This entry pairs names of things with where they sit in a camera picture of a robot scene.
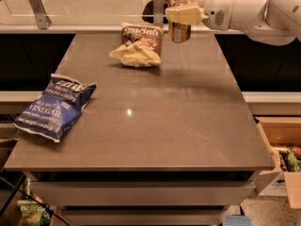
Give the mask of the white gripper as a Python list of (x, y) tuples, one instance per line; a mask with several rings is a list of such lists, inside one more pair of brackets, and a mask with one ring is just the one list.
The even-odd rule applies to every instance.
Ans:
[(189, 4), (167, 8), (166, 18), (172, 23), (197, 25), (203, 22), (213, 30), (230, 29), (235, 0), (189, 0)]

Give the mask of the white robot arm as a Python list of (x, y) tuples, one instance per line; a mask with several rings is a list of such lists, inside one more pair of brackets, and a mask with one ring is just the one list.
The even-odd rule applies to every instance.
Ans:
[(166, 18), (212, 30), (238, 30), (270, 45), (301, 40), (301, 0), (188, 0), (186, 5), (167, 8)]

